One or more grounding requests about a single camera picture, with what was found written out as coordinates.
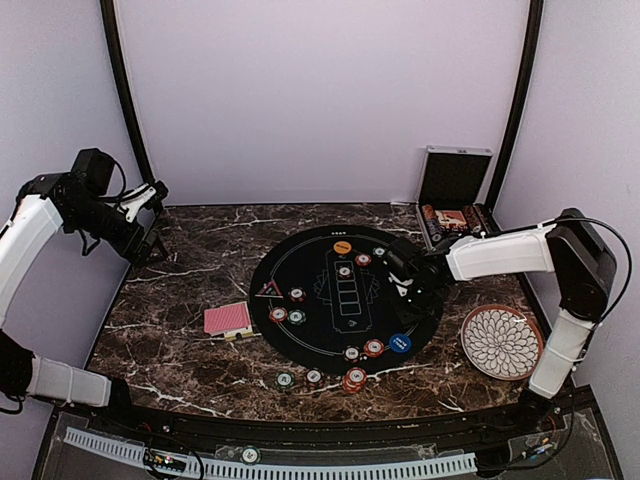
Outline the black poker chip stack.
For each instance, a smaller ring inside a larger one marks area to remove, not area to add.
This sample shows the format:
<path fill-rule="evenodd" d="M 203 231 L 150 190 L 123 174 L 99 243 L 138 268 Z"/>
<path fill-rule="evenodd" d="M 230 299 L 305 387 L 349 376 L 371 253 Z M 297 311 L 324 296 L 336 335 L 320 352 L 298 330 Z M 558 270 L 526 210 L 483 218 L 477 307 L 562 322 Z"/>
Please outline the black poker chip stack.
<path fill-rule="evenodd" d="M 305 374 L 305 382 L 309 387 L 317 388 L 324 381 L 323 373 L 319 369 L 309 369 Z"/>

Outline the black chip seat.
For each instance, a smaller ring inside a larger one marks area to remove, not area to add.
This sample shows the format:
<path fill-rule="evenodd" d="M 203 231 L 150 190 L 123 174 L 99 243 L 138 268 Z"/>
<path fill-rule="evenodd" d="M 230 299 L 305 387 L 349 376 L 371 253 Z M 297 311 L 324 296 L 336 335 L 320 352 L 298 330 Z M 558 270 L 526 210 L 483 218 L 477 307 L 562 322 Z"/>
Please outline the black chip seat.
<path fill-rule="evenodd" d="M 305 291 L 299 287 L 290 289 L 288 295 L 292 302 L 302 302 L 306 297 Z"/>

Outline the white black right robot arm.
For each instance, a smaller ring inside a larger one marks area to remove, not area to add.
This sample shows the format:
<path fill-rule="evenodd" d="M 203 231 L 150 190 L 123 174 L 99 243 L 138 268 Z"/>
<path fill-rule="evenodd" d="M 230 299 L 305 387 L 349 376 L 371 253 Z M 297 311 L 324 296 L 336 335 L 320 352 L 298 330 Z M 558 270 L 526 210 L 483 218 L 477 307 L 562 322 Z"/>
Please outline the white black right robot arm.
<path fill-rule="evenodd" d="M 555 275 L 559 313 L 529 380 L 528 389 L 536 395 L 510 413 L 511 426 L 530 434 L 549 416 L 545 399 L 559 392 L 595 330 L 619 302 L 611 295 L 617 260 L 598 232 L 610 228 L 568 208 L 535 225 L 446 238 L 430 251 L 397 239 L 386 247 L 382 260 L 397 279 L 409 284 L 399 306 L 407 323 L 437 313 L 445 286 L 456 282 L 526 272 Z"/>

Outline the green poker chip stack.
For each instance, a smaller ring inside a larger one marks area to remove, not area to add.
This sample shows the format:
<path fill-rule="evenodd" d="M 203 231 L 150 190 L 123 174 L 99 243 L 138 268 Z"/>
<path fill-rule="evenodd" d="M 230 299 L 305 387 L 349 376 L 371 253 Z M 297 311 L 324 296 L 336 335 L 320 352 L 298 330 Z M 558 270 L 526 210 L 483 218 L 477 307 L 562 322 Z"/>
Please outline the green poker chip stack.
<path fill-rule="evenodd" d="M 276 376 L 275 385 L 280 391 L 289 390 L 295 385 L 295 377 L 288 372 L 280 372 Z"/>

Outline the green chip seat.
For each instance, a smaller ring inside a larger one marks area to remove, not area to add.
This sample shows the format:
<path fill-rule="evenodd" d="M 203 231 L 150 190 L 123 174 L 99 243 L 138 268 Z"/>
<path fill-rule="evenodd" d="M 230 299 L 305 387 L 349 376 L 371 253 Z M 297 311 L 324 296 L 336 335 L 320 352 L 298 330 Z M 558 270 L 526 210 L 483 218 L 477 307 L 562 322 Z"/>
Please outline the green chip seat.
<path fill-rule="evenodd" d="M 291 310 L 287 320 L 293 325 L 301 325 L 306 321 L 306 314 L 299 309 Z"/>

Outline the red poker chip stack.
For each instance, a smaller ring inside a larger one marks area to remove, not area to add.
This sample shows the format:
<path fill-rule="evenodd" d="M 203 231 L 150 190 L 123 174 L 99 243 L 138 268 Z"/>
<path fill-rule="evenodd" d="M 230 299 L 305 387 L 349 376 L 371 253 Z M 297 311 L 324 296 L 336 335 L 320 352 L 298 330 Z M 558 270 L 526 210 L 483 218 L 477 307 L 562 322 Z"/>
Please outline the red poker chip stack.
<path fill-rule="evenodd" d="M 360 367 L 349 369 L 343 379 L 342 385 L 345 392 L 349 394 L 358 393 L 366 384 L 367 373 Z"/>

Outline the red-backed playing card deck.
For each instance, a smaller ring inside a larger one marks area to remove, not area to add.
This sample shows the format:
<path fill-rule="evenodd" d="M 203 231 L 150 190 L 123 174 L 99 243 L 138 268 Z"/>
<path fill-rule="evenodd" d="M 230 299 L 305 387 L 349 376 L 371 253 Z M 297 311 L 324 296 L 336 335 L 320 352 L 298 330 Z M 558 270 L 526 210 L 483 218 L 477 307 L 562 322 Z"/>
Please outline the red-backed playing card deck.
<path fill-rule="evenodd" d="M 204 332 L 210 335 L 227 333 L 251 324 L 247 303 L 237 302 L 204 312 Z"/>

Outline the black 100 poker chip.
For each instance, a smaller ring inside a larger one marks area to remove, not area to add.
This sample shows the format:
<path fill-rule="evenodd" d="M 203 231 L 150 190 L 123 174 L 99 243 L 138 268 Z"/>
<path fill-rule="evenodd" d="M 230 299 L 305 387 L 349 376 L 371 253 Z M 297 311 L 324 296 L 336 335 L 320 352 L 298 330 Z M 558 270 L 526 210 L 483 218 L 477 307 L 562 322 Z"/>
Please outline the black 100 poker chip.
<path fill-rule="evenodd" d="M 347 362 L 357 362 L 360 359 L 360 350 L 355 346 L 348 346 L 343 352 L 343 358 Z"/>

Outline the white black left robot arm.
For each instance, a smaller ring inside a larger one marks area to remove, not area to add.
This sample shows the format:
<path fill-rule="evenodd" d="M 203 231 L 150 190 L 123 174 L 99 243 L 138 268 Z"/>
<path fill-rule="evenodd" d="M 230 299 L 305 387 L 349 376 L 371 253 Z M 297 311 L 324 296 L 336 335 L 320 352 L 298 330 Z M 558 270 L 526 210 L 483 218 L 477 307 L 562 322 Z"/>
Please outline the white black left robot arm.
<path fill-rule="evenodd" d="M 95 193 L 79 173 L 41 175 L 27 182 L 1 231 L 1 320 L 40 251 L 59 231 L 103 240 L 133 265 L 151 263 L 155 250 L 164 259 L 160 239 L 136 216 L 142 208 L 160 205 L 167 194 L 158 181 L 141 185 L 117 204 Z M 18 402 L 32 396 L 103 407 L 103 421 L 120 436 L 134 435 L 141 427 L 140 412 L 126 402 L 123 382 L 39 356 L 6 332 L 1 333 L 1 392 Z"/>

